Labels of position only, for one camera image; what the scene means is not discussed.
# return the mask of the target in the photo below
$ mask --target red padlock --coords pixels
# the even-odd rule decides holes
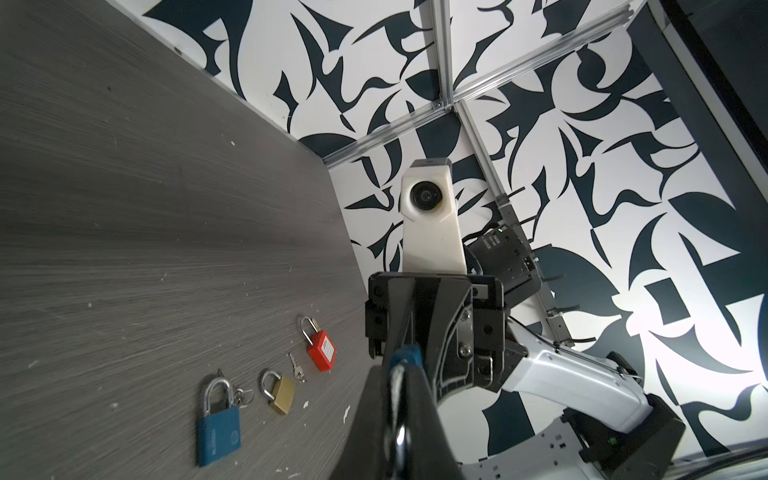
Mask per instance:
[[[310,323],[312,328],[315,329],[315,334],[310,336],[304,331],[304,320]],[[328,338],[328,333],[325,330],[321,330],[317,326],[315,319],[311,319],[308,316],[304,316],[300,322],[301,333],[306,337],[306,341],[310,343],[310,347],[306,349],[315,365],[320,372],[327,372],[333,368],[333,362],[336,361],[336,347]]]

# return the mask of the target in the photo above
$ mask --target cable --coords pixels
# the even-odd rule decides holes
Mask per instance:
[[[717,462],[711,463],[706,467],[694,470],[693,472],[684,475],[677,480],[696,480],[697,478],[702,478],[705,475],[709,475],[710,473],[722,470],[723,468],[733,467],[734,465],[739,465],[740,463],[748,462],[749,460],[758,460],[766,456],[768,456],[768,447],[754,449],[751,452],[740,453],[732,457],[724,458]]]
[[[594,338],[593,336],[589,337],[588,339],[570,339],[567,340],[569,342],[573,343],[590,343],[590,342],[597,342],[598,339]],[[555,340],[552,342],[552,346],[554,347],[554,352],[557,353],[560,349],[560,346],[563,344],[560,340]]]

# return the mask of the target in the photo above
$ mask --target padlock shackle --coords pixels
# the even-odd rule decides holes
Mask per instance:
[[[266,389],[266,378],[271,376],[275,377],[277,380],[282,380],[283,376],[274,370],[267,370],[261,375],[261,392],[270,400],[270,402],[274,402],[275,396],[272,395],[272,392]]]
[[[217,386],[223,386],[224,392],[227,394],[227,408],[231,408],[235,404],[235,392],[234,388],[232,387],[232,384],[229,380],[225,379],[224,377],[220,376],[217,377],[208,383],[208,385],[205,387],[205,390],[203,391],[203,416],[207,417],[210,415],[210,393],[213,392],[213,390]]]
[[[304,320],[310,323],[312,328],[315,330],[315,333],[319,333],[319,330],[317,329],[317,325],[315,324],[315,321],[309,318],[308,316],[301,317],[301,320],[299,321],[299,327],[301,328],[301,333],[304,334],[304,338],[306,338],[306,341],[312,345],[312,339],[310,339],[310,336],[306,334],[304,331]]]

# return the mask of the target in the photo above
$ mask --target gray wooden table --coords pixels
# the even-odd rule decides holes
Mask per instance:
[[[319,158],[107,2],[3,2],[0,37],[0,478],[325,478],[372,361]],[[288,352],[291,413],[198,468],[202,382]]]

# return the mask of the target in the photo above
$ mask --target key ring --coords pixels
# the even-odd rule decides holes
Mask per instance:
[[[248,398],[247,394],[249,392],[250,392],[250,400],[246,402],[245,399]],[[243,390],[241,388],[235,389],[235,405],[239,406],[242,409],[250,405],[250,403],[255,398],[256,398],[256,393],[253,391],[253,389],[248,389],[248,390]]]
[[[224,373],[221,371],[221,368],[218,369],[216,372],[216,377],[224,377]],[[253,391],[253,389],[243,390],[239,386],[234,387],[235,393],[234,393],[234,401],[232,405],[237,405],[240,408],[244,409],[250,403],[253,401],[253,399],[256,398],[256,393]],[[246,398],[248,398],[248,393],[250,393],[250,400],[247,402],[245,401]]]

